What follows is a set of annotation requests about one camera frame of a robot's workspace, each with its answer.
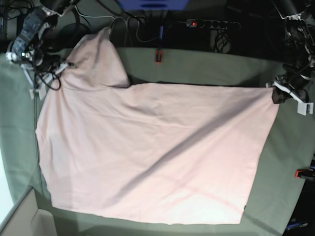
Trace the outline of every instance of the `green mat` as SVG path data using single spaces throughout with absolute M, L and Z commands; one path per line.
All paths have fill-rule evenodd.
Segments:
M 164 50 L 161 64 L 154 63 L 155 49 L 121 48 L 118 53 L 136 83 L 263 87 L 283 73 L 277 62 L 214 53 Z M 297 114 L 295 101 L 280 105 L 241 224 L 136 223 L 51 206 L 37 164 L 34 134 L 42 102 L 30 99 L 22 70 L 6 62 L 4 55 L 0 56 L 0 68 L 0 148 L 12 196 L 17 199 L 28 185 L 33 186 L 39 208 L 54 215 L 59 236 L 281 236 L 284 232 L 304 184 L 294 178 L 295 170 L 309 166 L 315 150 L 314 116 Z

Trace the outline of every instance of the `pink cloth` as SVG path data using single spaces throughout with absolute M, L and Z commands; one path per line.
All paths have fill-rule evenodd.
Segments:
M 138 222 L 239 224 L 278 111 L 272 90 L 129 87 L 108 36 L 78 43 L 68 58 L 78 68 L 63 73 L 39 117 L 52 205 Z

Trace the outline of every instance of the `green table surface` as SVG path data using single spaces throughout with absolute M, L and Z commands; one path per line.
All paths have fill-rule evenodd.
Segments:
M 261 59 L 165 49 L 163 62 L 155 63 L 155 49 L 117 50 L 136 83 L 263 87 L 283 73 L 280 63 Z M 315 150 L 314 116 L 297 114 L 291 99 L 280 105 L 239 225 L 169 226 L 107 219 L 51 206 L 34 134 L 42 104 L 30 99 L 22 70 L 0 55 L 0 148 L 12 197 L 17 200 L 27 186 L 34 187 L 38 207 L 53 214 L 59 236 L 281 236 L 304 184 L 294 173 L 310 165 Z

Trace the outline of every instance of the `pink towel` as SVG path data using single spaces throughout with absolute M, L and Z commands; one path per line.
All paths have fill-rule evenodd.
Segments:
M 108 36 L 78 43 L 68 58 L 78 68 L 63 73 L 39 117 L 52 205 L 138 222 L 239 224 L 278 111 L 272 89 L 129 87 Z

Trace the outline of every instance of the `white wall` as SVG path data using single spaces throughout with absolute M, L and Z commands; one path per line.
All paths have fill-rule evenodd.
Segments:
M 0 149 L 0 224 L 13 207 L 13 200 L 6 180 Z

